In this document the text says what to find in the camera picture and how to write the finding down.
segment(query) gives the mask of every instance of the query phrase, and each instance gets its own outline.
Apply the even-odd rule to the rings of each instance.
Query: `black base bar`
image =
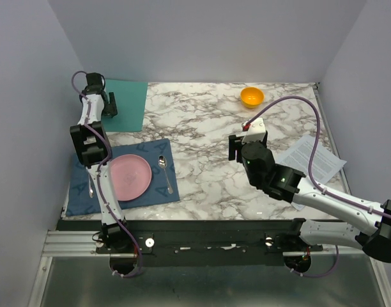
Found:
[[[284,265],[283,252],[306,251],[300,238],[305,219],[261,221],[125,221],[137,239],[146,267],[205,265]],[[99,221],[64,221],[58,231],[100,232]],[[153,239],[154,245],[145,242]],[[128,237],[118,248],[103,246],[97,253],[133,253]],[[310,247],[321,251],[321,246]]]

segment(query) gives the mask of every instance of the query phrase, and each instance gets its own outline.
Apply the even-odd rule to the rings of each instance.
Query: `teal cloth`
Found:
[[[114,92],[118,114],[102,117],[106,132],[136,132],[142,130],[147,83],[106,79],[106,92]]]

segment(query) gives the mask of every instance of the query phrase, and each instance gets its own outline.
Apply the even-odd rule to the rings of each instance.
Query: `paper sheet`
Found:
[[[308,174],[309,157],[311,156],[315,138],[305,135],[294,145],[282,152],[277,158],[276,163],[289,166]],[[321,184],[326,184],[341,168],[346,161],[340,160],[325,147],[318,144],[315,158],[312,164],[312,173],[314,178]],[[297,210],[302,210],[305,206],[292,203]]]

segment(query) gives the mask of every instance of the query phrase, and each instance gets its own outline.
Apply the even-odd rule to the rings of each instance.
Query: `navy placemat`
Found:
[[[135,145],[124,145],[112,147],[113,158],[120,155],[140,155],[151,167],[151,182],[144,194],[130,201],[119,201],[122,209],[159,205],[179,201],[176,173],[174,172],[173,155],[171,153],[170,141],[159,139],[157,141],[145,142]],[[167,176],[173,188],[173,193],[167,192],[167,180],[164,171],[158,166],[158,157],[163,155],[167,159]],[[76,154],[72,157],[73,167],[70,178],[69,200],[66,208],[66,216],[82,216],[85,214],[100,213],[99,201],[95,195],[89,197],[88,172],[79,163]]]

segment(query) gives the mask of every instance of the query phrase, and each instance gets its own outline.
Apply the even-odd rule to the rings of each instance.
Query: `pink plate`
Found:
[[[149,187],[151,168],[138,155],[121,155],[111,162],[111,176],[118,200],[134,200]]]

